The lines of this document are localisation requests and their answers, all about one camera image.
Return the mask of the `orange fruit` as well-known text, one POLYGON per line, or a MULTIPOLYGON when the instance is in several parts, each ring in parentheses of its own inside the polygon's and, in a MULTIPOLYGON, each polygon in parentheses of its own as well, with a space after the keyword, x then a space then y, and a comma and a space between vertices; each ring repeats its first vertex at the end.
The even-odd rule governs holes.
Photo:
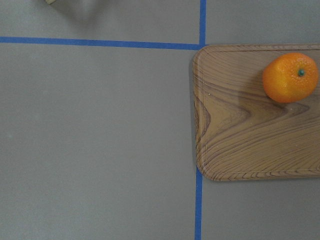
POLYGON ((262 73, 264 92, 278 103, 293 103, 307 98, 316 89, 318 81, 316 62, 298 52, 279 56, 262 73))

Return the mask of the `wooden grain tray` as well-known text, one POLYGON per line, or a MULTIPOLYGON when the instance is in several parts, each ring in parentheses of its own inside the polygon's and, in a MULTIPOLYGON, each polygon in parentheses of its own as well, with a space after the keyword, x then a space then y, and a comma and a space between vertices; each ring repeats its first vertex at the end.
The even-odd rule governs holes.
POLYGON ((266 96, 264 68, 317 43, 208 45, 193 59, 196 163, 213 181, 320 175, 320 91, 293 103, 266 96))

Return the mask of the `light wooden rack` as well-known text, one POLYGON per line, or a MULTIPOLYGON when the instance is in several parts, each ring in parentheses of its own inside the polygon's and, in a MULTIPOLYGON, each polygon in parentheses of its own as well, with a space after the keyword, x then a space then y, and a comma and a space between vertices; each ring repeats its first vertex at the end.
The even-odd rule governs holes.
POLYGON ((45 2, 49 5, 53 4, 54 2, 56 2, 56 0, 45 0, 45 2))

